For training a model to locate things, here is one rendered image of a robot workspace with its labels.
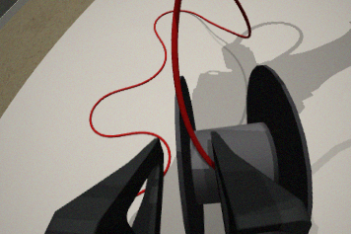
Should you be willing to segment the red cable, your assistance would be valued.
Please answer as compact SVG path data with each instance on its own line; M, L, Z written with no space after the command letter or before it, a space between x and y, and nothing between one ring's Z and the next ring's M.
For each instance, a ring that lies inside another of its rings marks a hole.
M238 36L240 38L243 38L243 39L249 39L250 36L251 36L251 28L250 28L250 24L249 24L249 21L248 21L248 18L246 16L246 12L245 10L243 9L241 3L239 2L239 0L235 0L236 4L238 5L239 9L241 10L244 18L245 18L245 21L246 21L246 25L247 25L247 28L248 28L248 36L245 37L245 36L241 36L239 34L236 34L232 31L229 31L225 28L222 28L210 21L208 21L207 19L203 18L202 16L196 14L196 16L200 17L201 19L205 20L206 22L210 23L211 25L217 27L217 28L220 28L226 32L229 32L235 36ZM172 23L172 66L173 66L173 75L174 75L174 83L175 83L175 93L176 93L176 98L177 98L177 103L178 103L178 106L179 106L179 110L180 110L180 113L181 113L181 117L183 119L183 122L184 122L184 125L185 125L185 128L188 132L188 135L192 141L192 143L194 144L195 148L197 149L197 151L199 152L199 154L202 156L202 158L215 170L215 164L214 162L210 159L210 157L206 154L206 152L204 151L204 149L202 148L202 146L200 145L194 131L193 131L193 128L190 124L190 121L189 121L189 118L188 118L188 115L187 115L187 111L186 111L186 107L185 107L185 104L184 104L184 100L183 100L183 95L182 95L182 90L181 90L181 84L180 84L180 78L179 78L179 68L178 68L178 23L179 23L179 13L180 12L186 12L186 13L189 13L189 11L184 11L184 10L181 10L180 9L180 5L181 5L181 0L175 0L175 6L174 6L174 10L173 11L169 11L169 13L171 12L174 12L173 13L173 23ZM93 106L92 110L91 110L91 113L90 113L90 126L92 128L92 130L100 135L100 136L103 136L103 137L120 137L120 136L126 136L126 135L132 135L132 134L150 134L150 135L154 135L158 138L160 138L166 145L167 149L168 149L168 153L169 153L169 161L168 161L168 165L167 165L167 168L164 172L164 176L165 174L167 173L169 167L170 167L170 164L171 164L171 150L170 150L170 147L168 145L168 143L159 135L155 134L155 133L152 133L152 132L146 132L146 131L137 131L137 132L130 132L130 133L124 133L124 134L118 134L118 135L105 135L105 134L101 134L99 132L97 132L94 128L93 128L93 125L92 125L92 114L93 114L93 111L95 109L95 107L97 106L97 104L103 100L104 98L106 98L107 96L111 95L111 94L114 94L114 93L117 93L117 92L120 92L120 91L124 91L124 90L127 90L127 89L131 89L131 88L134 88L134 87L137 87L137 86L140 86L140 85L143 85L147 82L149 82L150 80L152 80L153 78L155 78L161 71L162 69L164 68L165 64L166 64L166 61L167 61L167 51L166 51L166 48L165 48L165 45L164 43L162 42L162 40L160 39L160 37L158 36L157 32L155 32L156 36L158 37L158 39L160 40L161 44L163 45L163 48L165 50L165 61L164 61L164 64L163 66L161 67L161 69L153 76L151 77L150 79L140 83L140 84L137 84L137 85L134 85L134 86L131 86L131 87L127 87L127 88L123 88L123 89L120 89L120 90L117 90L117 91L114 91L114 92L111 92L105 96L103 96L101 99L99 99L95 105Z

